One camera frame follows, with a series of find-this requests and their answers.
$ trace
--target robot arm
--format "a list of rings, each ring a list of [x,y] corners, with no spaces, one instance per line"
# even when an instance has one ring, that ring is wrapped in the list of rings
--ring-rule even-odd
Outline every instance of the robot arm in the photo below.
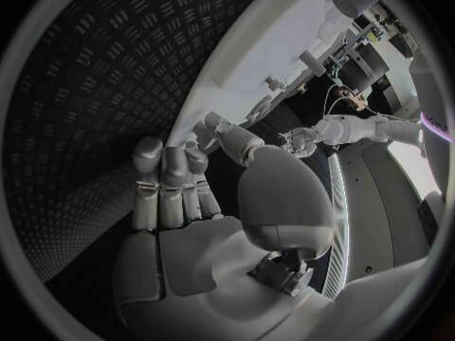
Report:
[[[360,119],[353,115],[328,115],[314,127],[299,127],[282,134],[284,149],[296,156],[308,157],[316,149],[317,142],[328,145],[348,144],[368,138],[375,142],[397,140],[422,149],[420,124],[404,120],[389,120],[384,116]]]

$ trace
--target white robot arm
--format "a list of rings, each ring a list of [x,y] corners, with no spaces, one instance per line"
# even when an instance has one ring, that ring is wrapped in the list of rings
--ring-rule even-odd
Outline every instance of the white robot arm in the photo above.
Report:
[[[375,142],[397,140],[422,149],[421,126],[405,120],[389,120],[376,115],[360,119],[353,115],[327,115],[314,127],[297,127],[281,134],[283,148],[297,157],[309,157],[316,150],[316,143],[328,145],[349,144],[368,138]]]

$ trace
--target dotted pattern surface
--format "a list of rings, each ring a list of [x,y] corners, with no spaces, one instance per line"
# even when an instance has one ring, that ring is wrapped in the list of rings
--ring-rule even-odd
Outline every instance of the dotted pattern surface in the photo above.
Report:
[[[131,210],[131,149],[166,140],[197,74],[252,0],[74,0],[20,75],[4,183],[48,280]]]

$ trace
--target perforated panel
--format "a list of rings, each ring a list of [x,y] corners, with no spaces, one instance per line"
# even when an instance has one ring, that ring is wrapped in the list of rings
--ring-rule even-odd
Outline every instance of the perforated panel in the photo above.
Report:
[[[131,209],[128,163],[165,140],[197,74],[252,0],[74,0],[16,86],[4,182],[24,250],[47,280]]]

